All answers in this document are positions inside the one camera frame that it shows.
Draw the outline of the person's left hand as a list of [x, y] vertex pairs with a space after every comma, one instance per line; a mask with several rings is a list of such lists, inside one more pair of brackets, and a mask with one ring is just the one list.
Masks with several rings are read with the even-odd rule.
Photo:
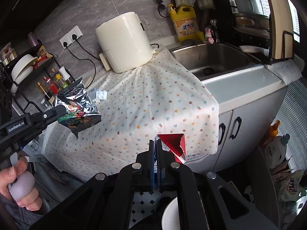
[[[10, 167], [1, 170], [1, 195], [8, 201], [14, 202], [8, 184], [13, 183], [15, 179], [22, 175], [28, 167], [28, 161], [24, 156], [20, 156], [18, 162]], [[39, 197], [39, 191], [33, 187], [27, 196], [17, 201], [17, 205], [21, 208], [26, 207], [28, 211], [40, 210], [42, 206], [42, 199]]]

